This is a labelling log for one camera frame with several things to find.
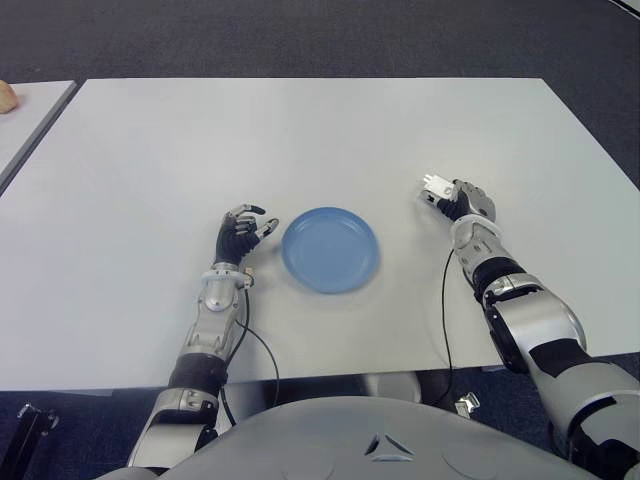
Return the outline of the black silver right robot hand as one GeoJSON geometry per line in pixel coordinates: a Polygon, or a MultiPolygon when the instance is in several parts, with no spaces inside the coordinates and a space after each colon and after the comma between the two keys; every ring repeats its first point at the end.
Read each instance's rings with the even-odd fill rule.
{"type": "Polygon", "coordinates": [[[476,185],[459,179],[449,181],[438,175],[425,175],[423,182],[421,200],[449,220],[456,221],[470,214],[496,220],[493,200],[476,185]]]}

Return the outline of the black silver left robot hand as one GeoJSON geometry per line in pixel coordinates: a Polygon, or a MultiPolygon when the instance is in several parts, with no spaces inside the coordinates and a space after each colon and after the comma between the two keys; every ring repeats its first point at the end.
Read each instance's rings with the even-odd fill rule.
{"type": "Polygon", "coordinates": [[[261,225],[257,223],[256,217],[265,214],[261,207],[247,203],[228,211],[218,231],[213,264],[229,264],[237,268],[246,255],[277,229],[277,218],[266,220],[261,225]]]}

